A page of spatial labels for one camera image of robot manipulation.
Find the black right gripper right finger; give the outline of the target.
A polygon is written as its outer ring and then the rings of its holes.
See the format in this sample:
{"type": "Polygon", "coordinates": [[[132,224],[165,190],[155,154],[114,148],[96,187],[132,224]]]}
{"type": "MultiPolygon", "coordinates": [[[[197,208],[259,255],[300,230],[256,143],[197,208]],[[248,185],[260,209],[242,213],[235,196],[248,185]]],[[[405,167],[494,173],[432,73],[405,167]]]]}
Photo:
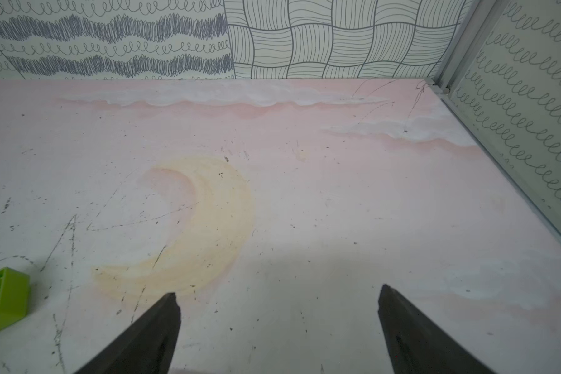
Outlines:
{"type": "Polygon", "coordinates": [[[395,288],[383,285],[378,306],[395,373],[493,373],[395,288]]]}

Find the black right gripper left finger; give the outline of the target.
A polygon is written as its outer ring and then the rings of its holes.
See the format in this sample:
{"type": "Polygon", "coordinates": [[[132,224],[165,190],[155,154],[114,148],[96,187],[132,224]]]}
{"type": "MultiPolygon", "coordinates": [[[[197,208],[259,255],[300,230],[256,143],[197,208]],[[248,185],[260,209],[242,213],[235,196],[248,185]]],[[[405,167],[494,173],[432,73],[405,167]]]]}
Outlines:
{"type": "Polygon", "coordinates": [[[167,373],[181,327],[173,292],[163,295],[78,373],[167,373]]]}

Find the green square lego brick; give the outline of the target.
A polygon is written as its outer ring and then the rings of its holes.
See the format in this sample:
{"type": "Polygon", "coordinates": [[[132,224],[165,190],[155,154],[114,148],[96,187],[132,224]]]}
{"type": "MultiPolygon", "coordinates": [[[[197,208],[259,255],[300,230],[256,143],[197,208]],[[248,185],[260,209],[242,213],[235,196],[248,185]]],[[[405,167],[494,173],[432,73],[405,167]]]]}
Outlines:
{"type": "Polygon", "coordinates": [[[9,267],[0,270],[0,330],[28,313],[30,276],[9,267]]]}

